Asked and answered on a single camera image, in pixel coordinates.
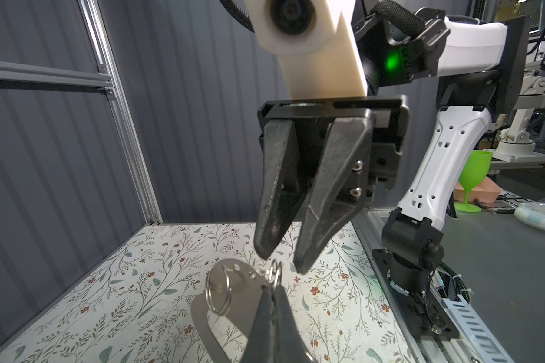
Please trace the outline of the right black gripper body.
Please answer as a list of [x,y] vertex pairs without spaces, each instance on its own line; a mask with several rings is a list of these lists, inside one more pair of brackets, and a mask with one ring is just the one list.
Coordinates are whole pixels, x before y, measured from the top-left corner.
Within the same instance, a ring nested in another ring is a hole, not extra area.
[[311,187],[334,119],[363,116],[368,111],[374,119],[374,129],[369,160],[363,163],[369,171],[368,180],[361,183],[361,188],[371,204],[375,188],[382,185],[392,189],[398,177],[410,118],[405,96],[268,101],[260,107],[257,117],[262,127],[273,119],[295,122],[301,156],[299,169]]

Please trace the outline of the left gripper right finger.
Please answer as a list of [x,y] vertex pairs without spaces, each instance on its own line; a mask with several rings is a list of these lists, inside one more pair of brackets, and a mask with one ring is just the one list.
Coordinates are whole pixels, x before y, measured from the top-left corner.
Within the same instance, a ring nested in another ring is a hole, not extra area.
[[274,362],[315,362],[301,338],[286,290],[281,285],[274,289],[274,303]]

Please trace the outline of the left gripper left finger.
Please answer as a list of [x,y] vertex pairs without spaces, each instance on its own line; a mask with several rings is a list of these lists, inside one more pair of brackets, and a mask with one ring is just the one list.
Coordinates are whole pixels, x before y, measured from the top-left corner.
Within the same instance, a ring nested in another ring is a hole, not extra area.
[[263,288],[253,325],[248,337],[241,363],[274,362],[274,312],[273,290],[270,286]]

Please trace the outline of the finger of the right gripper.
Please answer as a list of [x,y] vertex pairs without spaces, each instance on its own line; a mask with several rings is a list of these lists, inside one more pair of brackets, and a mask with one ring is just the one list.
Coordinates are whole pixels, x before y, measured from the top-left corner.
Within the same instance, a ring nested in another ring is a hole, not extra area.
[[300,151],[295,123],[274,119],[263,129],[263,190],[254,248],[268,259],[280,244],[302,204]]
[[296,271],[306,275],[330,239],[366,203],[372,117],[337,118],[319,160],[295,248]]

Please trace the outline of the grey strap metal keyring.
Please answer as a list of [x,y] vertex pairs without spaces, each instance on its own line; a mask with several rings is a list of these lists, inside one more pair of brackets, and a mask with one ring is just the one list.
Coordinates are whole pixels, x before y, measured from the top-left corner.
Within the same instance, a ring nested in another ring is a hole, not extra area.
[[282,285],[282,264],[276,260],[268,273],[261,275],[248,263],[225,259],[208,270],[204,293],[190,306],[193,326],[213,362],[229,362],[207,320],[209,312],[228,319],[247,339],[250,335],[263,288]]

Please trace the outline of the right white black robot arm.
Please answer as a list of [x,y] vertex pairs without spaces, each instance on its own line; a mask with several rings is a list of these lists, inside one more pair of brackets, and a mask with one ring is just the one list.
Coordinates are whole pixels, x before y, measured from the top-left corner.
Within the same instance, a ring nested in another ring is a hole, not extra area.
[[528,20],[465,21],[393,1],[249,1],[246,8],[291,96],[258,112],[264,172],[254,249],[271,257],[303,212],[294,249],[301,274],[369,204],[377,183],[395,181],[409,110],[403,96],[378,90],[438,78],[431,141],[373,255],[413,335],[457,339],[430,291],[444,256],[444,219],[476,143],[519,97]]

